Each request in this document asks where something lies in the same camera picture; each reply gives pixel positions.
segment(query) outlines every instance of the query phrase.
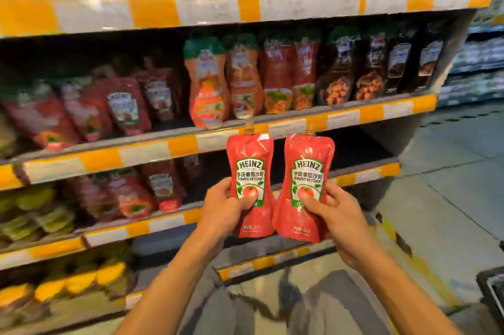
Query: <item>floor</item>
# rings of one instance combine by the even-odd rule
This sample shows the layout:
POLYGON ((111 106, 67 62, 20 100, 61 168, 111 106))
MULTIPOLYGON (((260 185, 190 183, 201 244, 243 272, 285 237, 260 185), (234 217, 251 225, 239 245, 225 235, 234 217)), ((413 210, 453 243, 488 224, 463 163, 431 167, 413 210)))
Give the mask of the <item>floor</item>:
MULTIPOLYGON (((491 102, 430 114, 401 155, 402 174, 377 209, 424 261, 421 264, 428 265, 428 271, 412 262, 381 226, 378 238, 439 305, 478 301, 476 274, 504 265, 504 252, 498 246, 504 240, 503 111, 504 102, 491 102)), ((347 267, 334 253, 290 268, 288 281, 296 294, 303 294, 340 269, 347 267)), ((359 276, 351 271, 350 275, 360 285, 359 276)), ((284 270, 229 288, 268 307, 270 315, 255 311, 255 333, 287 333, 285 321, 275 319, 283 304, 279 297, 282 277, 284 270)), ((374 296, 366 296, 374 304, 374 296)), ((390 329, 386 315, 379 308, 376 312, 390 329)), ((342 307, 335 316, 344 322, 348 311, 342 307)), ((73 334, 108 334, 119 323, 115 319, 73 334)), ((350 325, 342 333, 361 332, 350 325)))

